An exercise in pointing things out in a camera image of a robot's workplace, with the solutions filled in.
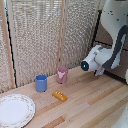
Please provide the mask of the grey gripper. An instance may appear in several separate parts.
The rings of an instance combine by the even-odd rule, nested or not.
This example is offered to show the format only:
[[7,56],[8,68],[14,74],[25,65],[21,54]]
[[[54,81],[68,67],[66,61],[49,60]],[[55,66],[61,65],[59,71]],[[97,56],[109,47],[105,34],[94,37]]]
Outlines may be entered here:
[[100,75],[103,75],[105,69],[103,67],[101,67],[100,69],[98,70],[95,70],[94,72],[94,76],[100,76]]

